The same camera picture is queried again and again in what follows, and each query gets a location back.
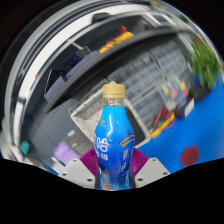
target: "yellow bottle cap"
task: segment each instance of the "yellow bottle cap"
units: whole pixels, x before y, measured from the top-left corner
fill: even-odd
[[[125,99],[125,85],[106,84],[103,86],[103,98]]]

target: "bottle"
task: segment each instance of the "bottle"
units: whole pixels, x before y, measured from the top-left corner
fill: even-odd
[[[94,136],[101,186],[104,190],[123,190],[129,185],[129,164],[135,145],[124,106],[125,86],[104,85],[103,98],[103,112]]]

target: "plastic bottle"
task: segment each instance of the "plastic bottle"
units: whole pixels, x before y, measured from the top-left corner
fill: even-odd
[[[95,130],[94,147],[104,190],[123,190],[129,185],[129,164],[135,136],[126,115],[125,86],[103,86],[105,104]]]

